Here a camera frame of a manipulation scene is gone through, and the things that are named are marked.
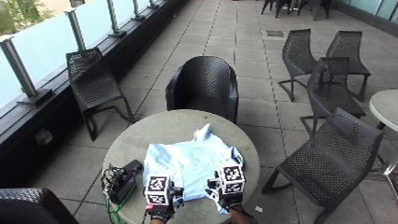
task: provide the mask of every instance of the terrace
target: terrace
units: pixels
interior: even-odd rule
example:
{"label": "terrace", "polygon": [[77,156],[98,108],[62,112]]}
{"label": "terrace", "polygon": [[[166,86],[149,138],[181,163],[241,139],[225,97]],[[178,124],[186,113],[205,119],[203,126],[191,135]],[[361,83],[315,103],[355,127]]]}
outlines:
{"label": "terrace", "polygon": [[[318,59],[325,55],[339,30],[362,31],[361,57],[371,76],[366,91],[363,120],[375,126],[370,113],[370,97],[378,91],[398,88],[398,38],[369,26],[338,10],[330,19],[319,10],[313,21],[309,8],[290,16],[282,10],[278,19],[274,11],[265,10],[263,1],[190,0],[166,25],[144,55],[120,81],[124,94],[137,119],[165,111],[164,89],[178,67],[198,55],[215,55],[237,72],[238,112],[237,125],[251,138],[259,157],[261,177],[255,195],[246,210],[258,223],[313,223],[321,209],[299,190],[285,189],[269,195],[259,193],[271,171],[309,135],[299,117],[310,115],[311,106],[306,90],[295,88],[295,101],[290,102],[277,81],[289,78],[281,60],[281,51],[290,30],[311,28],[311,51]],[[266,31],[282,31],[283,37],[267,36]],[[354,91],[361,78],[350,78]],[[81,120],[62,140],[56,152],[34,173],[26,187],[49,188],[61,198],[80,223],[109,223],[100,186],[104,156],[112,142],[128,127],[116,113],[94,116],[100,135],[90,141]],[[383,158],[398,153],[398,133],[385,129],[379,149]],[[326,223],[394,223],[398,218],[396,202],[388,182],[382,177],[367,178],[333,212]]]}

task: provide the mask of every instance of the round white table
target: round white table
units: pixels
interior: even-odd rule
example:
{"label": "round white table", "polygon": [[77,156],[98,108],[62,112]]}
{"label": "round white table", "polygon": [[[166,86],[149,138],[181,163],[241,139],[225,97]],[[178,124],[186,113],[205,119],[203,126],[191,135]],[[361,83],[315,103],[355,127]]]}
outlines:
{"label": "round white table", "polygon": [[[383,129],[386,126],[398,132],[398,90],[386,90],[377,92],[370,98],[370,112],[378,118],[381,123],[377,128]],[[381,167],[371,170],[374,174],[386,177],[398,200],[398,157],[388,163],[378,156]]]}
{"label": "round white table", "polygon": [[[210,130],[225,144],[239,151],[245,164],[243,174],[246,184],[243,189],[243,204],[250,200],[255,191],[259,177],[259,161],[255,146],[246,133],[227,119],[197,110],[173,110],[161,112],[134,123],[121,133],[108,150],[104,159],[104,169],[109,163],[124,167],[130,161],[138,160],[144,164],[146,149],[150,143],[173,144],[190,141],[194,131],[210,123]],[[128,202],[118,212],[126,223],[141,224],[146,200],[142,196],[142,172],[137,175],[137,188]],[[207,198],[185,202],[177,211],[170,224],[226,223],[230,215],[221,215],[215,203]]]}

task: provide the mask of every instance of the tree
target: tree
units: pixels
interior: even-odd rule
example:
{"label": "tree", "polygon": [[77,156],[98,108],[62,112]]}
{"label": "tree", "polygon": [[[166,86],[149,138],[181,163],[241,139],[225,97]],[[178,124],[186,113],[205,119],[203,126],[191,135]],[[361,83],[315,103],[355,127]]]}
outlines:
{"label": "tree", "polygon": [[40,0],[5,0],[0,6],[0,33],[16,33],[52,17],[52,11],[38,11],[37,7],[44,7]]}

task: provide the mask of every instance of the metal railing post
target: metal railing post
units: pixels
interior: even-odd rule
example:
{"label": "metal railing post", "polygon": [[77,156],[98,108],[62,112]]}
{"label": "metal railing post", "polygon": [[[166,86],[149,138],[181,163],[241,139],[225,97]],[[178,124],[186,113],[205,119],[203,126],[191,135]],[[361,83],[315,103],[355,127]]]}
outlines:
{"label": "metal railing post", "polygon": [[110,16],[110,21],[112,21],[112,30],[113,30],[113,34],[109,36],[122,38],[125,36],[125,31],[121,31],[117,27],[113,1],[106,0],[106,2],[108,2],[109,16]]}
{"label": "metal railing post", "polygon": [[140,13],[138,13],[138,3],[137,3],[137,0],[133,0],[133,2],[134,2],[134,15],[136,15],[136,17],[132,18],[132,21],[144,21],[145,20],[145,16],[140,15]]}
{"label": "metal railing post", "polygon": [[84,41],[84,37],[82,37],[82,32],[78,27],[74,10],[76,10],[76,7],[65,9],[64,12],[65,12],[66,16],[69,17],[69,22],[70,22],[78,50],[84,50],[85,49],[85,41]]}
{"label": "metal railing post", "polygon": [[149,0],[149,7],[152,9],[157,9],[160,6],[153,3],[153,0]]}
{"label": "metal railing post", "polygon": [[26,68],[22,64],[22,60],[17,54],[16,48],[12,44],[10,39],[13,38],[13,35],[1,35],[0,36],[0,46],[1,50],[4,52],[4,55],[9,61],[10,68],[13,70],[13,73],[20,81],[20,84],[22,86],[24,93],[26,94],[26,99],[22,99],[17,102],[20,105],[34,105],[37,106],[41,104],[45,99],[50,96],[52,90],[41,89],[36,90],[32,80],[28,76]]}

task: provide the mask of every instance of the glass panel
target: glass panel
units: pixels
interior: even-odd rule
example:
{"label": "glass panel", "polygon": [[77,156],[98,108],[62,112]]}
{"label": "glass panel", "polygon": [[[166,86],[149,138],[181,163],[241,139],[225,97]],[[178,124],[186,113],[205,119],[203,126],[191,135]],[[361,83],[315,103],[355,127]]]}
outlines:
{"label": "glass panel", "polygon": [[390,20],[398,24],[398,9],[395,9],[395,13],[394,13],[392,18]]}
{"label": "glass panel", "polygon": [[137,4],[138,4],[140,12],[142,12],[146,9],[146,7],[150,5],[149,0],[137,0]]}
{"label": "glass panel", "polygon": [[350,5],[358,7],[359,9],[367,11],[367,13],[371,13],[374,15],[379,2],[381,0],[350,0]]}
{"label": "glass panel", "polygon": [[112,31],[106,0],[94,0],[76,8],[76,17],[82,32],[85,47]]}
{"label": "glass panel", "polygon": [[0,108],[22,93],[21,85],[9,66],[9,61],[0,50]]}
{"label": "glass panel", "polygon": [[12,43],[34,84],[66,62],[65,54],[77,50],[66,14],[16,33]]}
{"label": "glass panel", "polygon": [[113,0],[116,21],[118,24],[125,24],[134,15],[133,0]]}
{"label": "glass panel", "polygon": [[377,15],[386,20],[388,20],[390,14],[392,13],[392,10],[395,9],[398,0],[385,0],[381,6],[381,9],[377,12]]}

